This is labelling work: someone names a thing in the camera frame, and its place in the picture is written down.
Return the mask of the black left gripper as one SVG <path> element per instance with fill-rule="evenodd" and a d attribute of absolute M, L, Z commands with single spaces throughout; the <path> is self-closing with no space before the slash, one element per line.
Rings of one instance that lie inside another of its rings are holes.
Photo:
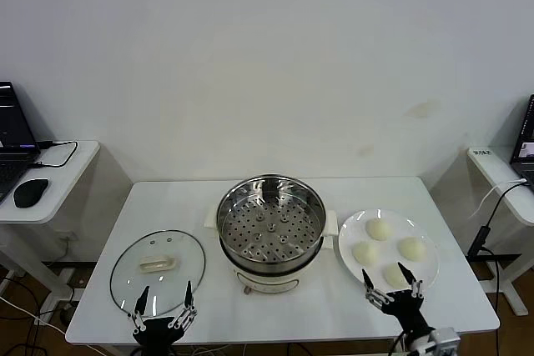
<path fill-rule="evenodd" d="M 191 282 L 188 281 L 187 284 L 184 308 L 174 319 L 152 318 L 144 322 L 148 296 L 147 285 L 137 299 L 133 313 L 128 315 L 134 326 L 133 338 L 138 344 L 135 351 L 172 351 L 174 343 L 184 336 L 185 329 L 189 328 L 197 315 Z"/>

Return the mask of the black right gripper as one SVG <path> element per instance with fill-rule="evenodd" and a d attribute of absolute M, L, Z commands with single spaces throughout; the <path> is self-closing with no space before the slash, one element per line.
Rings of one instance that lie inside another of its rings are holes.
<path fill-rule="evenodd" d="M 375 288 L 369 275 L 363 269 L 365 298 L 382 313 L 395 317 L 408 337 L 420 338 L 428 335 L 431 332 L 431 326 L 420 311 L 424 298 L 422 281 L 417 280 L 401 262 L 397 265 L 410 288 L 386 294 Z"/>

